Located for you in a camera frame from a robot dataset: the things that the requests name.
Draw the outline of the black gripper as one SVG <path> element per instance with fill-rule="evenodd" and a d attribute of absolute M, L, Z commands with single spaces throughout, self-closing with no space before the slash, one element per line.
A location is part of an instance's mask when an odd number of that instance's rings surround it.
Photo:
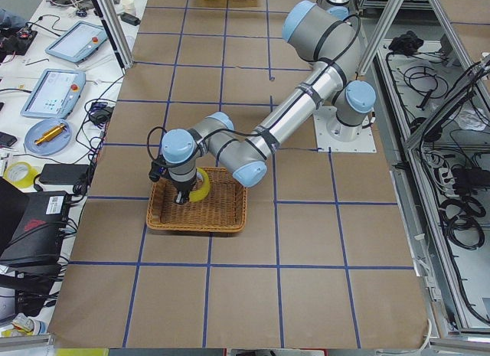
<path fill-rule="evenodd" d="M 189 195 L 191 190 L 197 183 L 197 169 L 193 168 L 183 174 L 178 174 L 176 169 L 168 170 L 170 180 L 173 186 L 177 190 L 177 195 L 175 196 L 176 204 L 185 204 L 189 202 Z"/>

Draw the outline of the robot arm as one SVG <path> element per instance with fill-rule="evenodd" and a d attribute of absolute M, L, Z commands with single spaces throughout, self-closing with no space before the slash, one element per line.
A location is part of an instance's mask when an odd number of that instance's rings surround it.
<path fill-rule="evenodd" d="M 338 19 L 349 16 L 348 4 L 351 0 L 316 0 L 316 4 Z"/>
<path fill-rule="evenodd" d="M 282 37 L 312 65 L 311 74 L 252 132 L 244 133 L 242 141 L 223 112 L 190 129 L 165 132 L 149 179 L 170 181 L 177 190 L 175 203 L 185 204 L 197 183 L 196 161 L 210 153 L 236 181 L 251 188 L 267 173 L 266 160 L 326 101 L 336 108 L 335 120 L 341 128 L 361 127 L 376 93 L 369 83 L 352 78 L 361 57 L 358 35 L 358 28 L 317 4 L 308 0 L 296 4 L 284 21 Z"/>

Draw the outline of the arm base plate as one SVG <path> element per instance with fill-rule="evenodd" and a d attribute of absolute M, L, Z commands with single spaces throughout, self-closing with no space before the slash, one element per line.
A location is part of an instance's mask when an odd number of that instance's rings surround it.
<path fill-rule="evenodd" d="M 334 106 L 322 106 L 313 113 L 315 140 L 320 152 L 376 153 L 369 115 L 359 126 L 344 126 L 336 117 Z"/>

